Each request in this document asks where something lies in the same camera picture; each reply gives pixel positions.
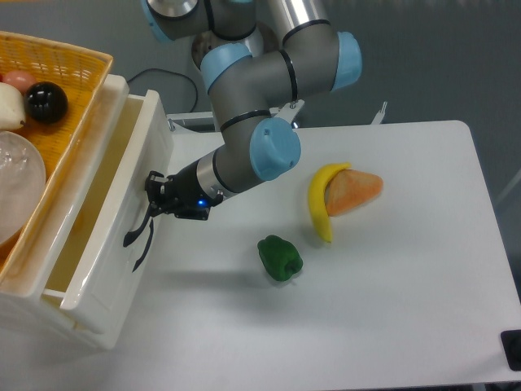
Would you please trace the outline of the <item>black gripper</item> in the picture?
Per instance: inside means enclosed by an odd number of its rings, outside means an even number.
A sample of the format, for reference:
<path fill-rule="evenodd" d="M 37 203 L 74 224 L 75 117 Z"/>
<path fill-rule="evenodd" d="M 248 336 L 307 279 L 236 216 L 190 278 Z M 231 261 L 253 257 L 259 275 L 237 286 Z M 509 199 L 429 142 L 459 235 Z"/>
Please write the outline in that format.
<path fill-rule="evenodd" d="M 210 209 L 224 201 L 224 194 L 217 191 L 215 195 L 209 195 L 202 188 L 197 174 L 198 165 L 199 160 L 168 177 L 154 170 L 148 174 L 145 191 L 149 201 L 149 217 L 173 214 L 181 219 L 208 219 Z"/>

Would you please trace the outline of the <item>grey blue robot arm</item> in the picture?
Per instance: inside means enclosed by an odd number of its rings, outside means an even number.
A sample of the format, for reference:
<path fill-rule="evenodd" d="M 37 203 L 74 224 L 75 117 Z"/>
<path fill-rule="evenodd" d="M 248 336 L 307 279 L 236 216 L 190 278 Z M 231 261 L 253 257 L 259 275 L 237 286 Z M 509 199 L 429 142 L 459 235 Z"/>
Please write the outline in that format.
<path fill-rule="evenodd" d="M 253 1 L 145 1 L 154 34 L 175 40 L 209 32 L 221 39 L 200 72 L 224 143 L 177 174 L 146 180 L 151 217 L 173 214 L 204 220 L 209 210 L 296 166 L 300 140 L 272 108 L 342 89 L 361 75 L 356 38 L 331 27 L 319 1 L 272 1 L 280 48 L 254 55 Z"/>

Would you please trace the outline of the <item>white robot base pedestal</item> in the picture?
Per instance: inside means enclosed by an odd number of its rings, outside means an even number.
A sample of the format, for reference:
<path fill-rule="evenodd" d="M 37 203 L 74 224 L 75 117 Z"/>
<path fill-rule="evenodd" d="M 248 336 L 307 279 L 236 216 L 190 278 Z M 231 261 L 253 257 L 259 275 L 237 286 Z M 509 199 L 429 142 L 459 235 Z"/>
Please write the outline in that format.
<path fill-rule="evenodd" d="M 244 44 L 254 57 L 279 50 L 276 33 L 265 23 L 257 22 L 253 32 L 240 40 L 226 40 L 208 31 L 197 34 L 191 44 L 191 57 L 197 69 L 200 69 L 204 56 L 211 50 L 228 43 Z"/>

